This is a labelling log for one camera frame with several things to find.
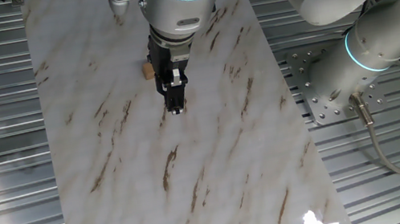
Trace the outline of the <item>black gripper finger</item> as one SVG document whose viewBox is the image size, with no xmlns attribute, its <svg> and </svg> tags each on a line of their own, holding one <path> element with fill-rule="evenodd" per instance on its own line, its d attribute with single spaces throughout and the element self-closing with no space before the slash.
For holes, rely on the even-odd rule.
<svg viewBox="0 0 400 224">
<path fill-rule="evenodd" d="M 163 81 L 162 81 L 161 77 L 160 76 L 155 76 L 154 79 L 155 79 L 157 92 L 160 95 L 162 95 L 163 98 L 164 98 L 165 108 L 171 109 L 172 107 L 170 106 L 169 97 L 168 97 L 168 93 L 167 93 L 167 88 L 163 84 Z"/>
<path fill-rule="evenodd" d="M 184 111 L 184 94 L 188 79 L 180 68 L 173 69 L 168 81 L 165 83 L 169 111 L 174 115 Z"/>
</svg>

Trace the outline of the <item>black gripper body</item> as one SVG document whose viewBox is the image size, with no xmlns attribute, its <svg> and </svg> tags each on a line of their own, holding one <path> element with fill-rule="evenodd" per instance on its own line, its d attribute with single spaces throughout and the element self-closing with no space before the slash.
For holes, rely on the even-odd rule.
<svg viewBox="0 0 400 224">
<path fill-rule="evenodd" d="M 155 35 L 150 36 L 148 41 L 149 62 L 157 76 L 163 76 L 175 67 L 181 71 L 186 69 L 192 45 L 191 35 L 174 39 Z"/>
</svg>

